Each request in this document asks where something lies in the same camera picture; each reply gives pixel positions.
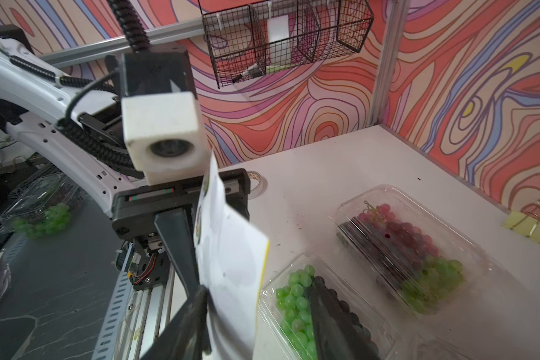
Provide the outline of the white sticker sheet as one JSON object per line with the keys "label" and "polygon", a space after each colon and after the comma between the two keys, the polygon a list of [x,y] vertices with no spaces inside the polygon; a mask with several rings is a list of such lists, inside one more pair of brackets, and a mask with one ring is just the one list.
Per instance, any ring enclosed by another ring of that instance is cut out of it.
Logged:
{"label": "white sticker sheet", "polygon": [[208,290],[213,359],[252,359],[269,239],[227,203],[214,156],[202,181],[193,242],[199,282]]}

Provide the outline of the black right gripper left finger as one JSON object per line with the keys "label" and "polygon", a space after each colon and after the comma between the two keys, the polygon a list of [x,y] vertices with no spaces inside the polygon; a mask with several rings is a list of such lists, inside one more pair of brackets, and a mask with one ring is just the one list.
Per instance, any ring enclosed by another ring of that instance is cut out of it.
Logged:
{"label": "black right gripper left finger", "polygon": [[201,359],[207,332],[208,295],[207,288],[200,285],[197,292],[186,300],[142,359]]}

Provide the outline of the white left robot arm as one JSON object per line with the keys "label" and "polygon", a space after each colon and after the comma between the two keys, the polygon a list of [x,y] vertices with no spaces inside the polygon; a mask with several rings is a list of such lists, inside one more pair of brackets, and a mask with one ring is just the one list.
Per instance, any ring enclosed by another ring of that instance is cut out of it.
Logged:
{"label": "white left robot arm", "polygon": [[186,52],[155,52],[129,1],[109,8],[131,51],[105,77],[56,73],[23,45],[0,37],[0,101],[20,107],[5,128],[95,199],[116,233],[156,231],[157,217],[184,212],[160,237],[187,293],[199,274],[188,244],[197,202],[182,186],[206,177],[212,157]]}

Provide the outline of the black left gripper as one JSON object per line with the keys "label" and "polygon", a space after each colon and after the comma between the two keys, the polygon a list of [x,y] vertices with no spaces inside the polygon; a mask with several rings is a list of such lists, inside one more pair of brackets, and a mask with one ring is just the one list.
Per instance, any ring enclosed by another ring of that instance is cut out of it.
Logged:
{"label": "black left gripper", "polygon": [[[226,202],[249,218],[251,180],[245,169],[219,173]],[[200,285],[191,225],[197,213],[203,177],[138,187],[117,193],[112,200],[112,228],[126,241],[153,241],[158,234],[187,297]]]}

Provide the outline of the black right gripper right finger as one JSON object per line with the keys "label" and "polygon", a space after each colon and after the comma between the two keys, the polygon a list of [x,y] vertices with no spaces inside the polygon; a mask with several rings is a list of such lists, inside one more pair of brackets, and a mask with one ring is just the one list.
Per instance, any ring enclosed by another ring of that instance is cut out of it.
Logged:
{"label": "black right gripper right finger", "polygon": [[318,359],[379,359],[379,348],[370,330],[359,321],[347,302],[326,286],[323,277],[313,278],[309,288],[310,315]]}

